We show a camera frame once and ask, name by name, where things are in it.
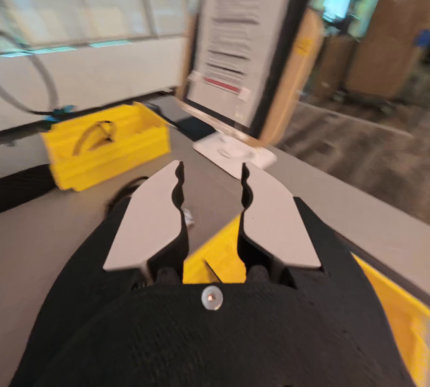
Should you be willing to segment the dark pad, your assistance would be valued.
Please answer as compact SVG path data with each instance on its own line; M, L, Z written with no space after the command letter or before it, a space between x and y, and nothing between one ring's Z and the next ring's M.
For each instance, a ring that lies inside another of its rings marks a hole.
M194 116L174 121L173 126L193 142L200 141L201 139L216 133L216 130L212 126Z

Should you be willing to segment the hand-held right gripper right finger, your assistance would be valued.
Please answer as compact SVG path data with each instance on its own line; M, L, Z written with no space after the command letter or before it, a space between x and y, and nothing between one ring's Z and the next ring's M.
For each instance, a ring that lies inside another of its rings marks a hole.
M243 163L238 256L246 279L292 280L291 269L320 272L322 263L293 194L251 162Z

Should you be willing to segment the black bin divider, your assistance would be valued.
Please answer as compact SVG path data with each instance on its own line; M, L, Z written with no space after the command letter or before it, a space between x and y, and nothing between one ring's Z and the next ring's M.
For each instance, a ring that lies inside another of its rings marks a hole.
M222 283L222 280L217 275L217 273L214 271L214 269L210 266L210 264L203 259L203 265L207 276L207 283Z

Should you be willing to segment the yellow plastic bin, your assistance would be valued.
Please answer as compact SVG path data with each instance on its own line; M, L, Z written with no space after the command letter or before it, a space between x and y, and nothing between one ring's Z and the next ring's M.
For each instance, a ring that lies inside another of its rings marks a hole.
M40 136L63 191L85 191L171 151L169 123L140 102L56 123Z
M205 259L222 282L242 283L245 266L237 254L239 216L228 223L193 254L184 267L184 283L207 283ZM417 386L429 386L429 306L358 256L352 255L376 292L398 351Z

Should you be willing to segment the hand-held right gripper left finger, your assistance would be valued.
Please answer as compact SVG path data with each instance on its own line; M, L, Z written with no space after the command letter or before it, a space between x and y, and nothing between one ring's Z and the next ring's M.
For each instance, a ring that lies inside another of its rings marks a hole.
M184 163L174 160L135 190L104 262L106 272L138 269L145 280L155 280L168 268L183 279L189 254L184 182Z

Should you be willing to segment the printed instruction sheet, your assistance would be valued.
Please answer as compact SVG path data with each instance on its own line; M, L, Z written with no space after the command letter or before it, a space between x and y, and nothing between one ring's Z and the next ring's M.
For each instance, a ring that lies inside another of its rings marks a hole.
M187 100L250 127L290 0L204 0Z

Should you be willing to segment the white stand base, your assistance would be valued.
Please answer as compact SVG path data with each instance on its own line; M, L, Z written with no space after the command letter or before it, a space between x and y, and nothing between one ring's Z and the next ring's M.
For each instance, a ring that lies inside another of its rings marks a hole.
M250 147L219 131L194 142L193 149L237 180L242 176L242 164L245 162L267 169L277 161L276 154L268 149Z

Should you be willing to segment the large cardboard box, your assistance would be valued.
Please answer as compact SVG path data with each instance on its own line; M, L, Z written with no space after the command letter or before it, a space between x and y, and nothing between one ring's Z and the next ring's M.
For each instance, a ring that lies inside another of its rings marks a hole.
M429 27L429 13L429 0L379 0L355 52L346 90L393 98L418 57L415 39Z

